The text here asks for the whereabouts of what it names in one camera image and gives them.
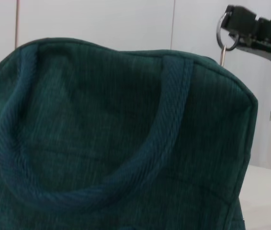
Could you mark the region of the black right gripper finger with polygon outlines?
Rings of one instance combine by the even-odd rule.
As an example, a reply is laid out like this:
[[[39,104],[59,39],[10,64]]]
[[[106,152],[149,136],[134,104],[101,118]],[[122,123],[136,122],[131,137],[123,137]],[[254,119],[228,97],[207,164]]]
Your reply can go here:
[[[262,39],[253,34],[240,35],[236,48],[271,61],[271,40],[269,39]]]
[[[271,40],[271,20],[256,18],[254,12],[238,5],[228,5],[225,12],[229,15],[222,22],[222,28],[228,31],[231,37],[255,35]]]

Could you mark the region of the dark teal fabric bag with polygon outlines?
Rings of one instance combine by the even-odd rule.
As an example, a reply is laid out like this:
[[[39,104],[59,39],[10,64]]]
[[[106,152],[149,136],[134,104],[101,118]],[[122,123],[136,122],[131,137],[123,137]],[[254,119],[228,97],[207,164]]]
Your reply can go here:
[[[246,230],[257,110],[208,57],[22,45],[0,62],[0,230]]]

